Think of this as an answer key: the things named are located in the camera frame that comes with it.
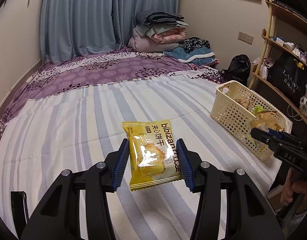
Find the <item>person's right hand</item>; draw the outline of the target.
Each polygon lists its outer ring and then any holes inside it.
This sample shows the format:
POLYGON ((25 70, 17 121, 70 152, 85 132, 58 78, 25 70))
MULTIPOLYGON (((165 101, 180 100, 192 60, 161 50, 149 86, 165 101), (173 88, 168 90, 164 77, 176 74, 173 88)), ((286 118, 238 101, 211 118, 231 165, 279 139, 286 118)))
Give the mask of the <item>person's right hand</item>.
POLYGON ((299 211, 297 211, 297 213, 302 213, 307 210, 307 181, 292 181, 294 173, 294 169, 290 167, 285 184, 282 187, 280 203, 284 206, 288 206, 288 204, 292 203, 295 193, 303 194, 303 201, 299 206, 299 211))

